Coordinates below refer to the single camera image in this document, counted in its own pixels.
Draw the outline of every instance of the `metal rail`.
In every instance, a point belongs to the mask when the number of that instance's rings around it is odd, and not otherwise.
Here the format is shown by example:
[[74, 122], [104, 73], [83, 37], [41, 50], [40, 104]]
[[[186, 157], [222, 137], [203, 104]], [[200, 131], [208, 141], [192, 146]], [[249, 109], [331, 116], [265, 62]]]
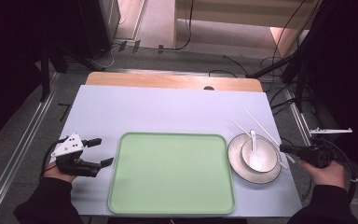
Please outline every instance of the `metal rail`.
[[[284, 94], [288, 100], [295, 98], [293, 93], [287, 89], [284, 89]], [[304, 114], [298, 111], [295, 104], [291, 104], [290, 108], [292, 109], [293, 116], [295, 117], [298, 129], [300, 130], [301, 136], [304, 140], [304, 144], [306, 146], [310, 146], [310, 129], [308, 128], [307, 122], [305, 121]]]
[[0, 205], [5, 198], [5, 195], [10, 187], [11, 182], [14, 179], [14, 176], [20, 168], [20, 165], [28, 151], [29, 146], [34, 139], [34, 135], [36, 134], [43, 117], [45, 117], [46, 112], [48, 111], [51, 100], [55, 94], [56, 83], [59, 77], [60, 75], [58, 73], [55, 73], [52, 76], [50, 81], [50, 93], [48, 94], [45, 102], [39, 103], [39, 106], [37, 107], [30, 123], [28, 124], [27, 129], [22, 135], [20, 142], [17, 144], [17, 147], [14, 150], [10, 161], [8, 162], [4, 172], [0, 176]]

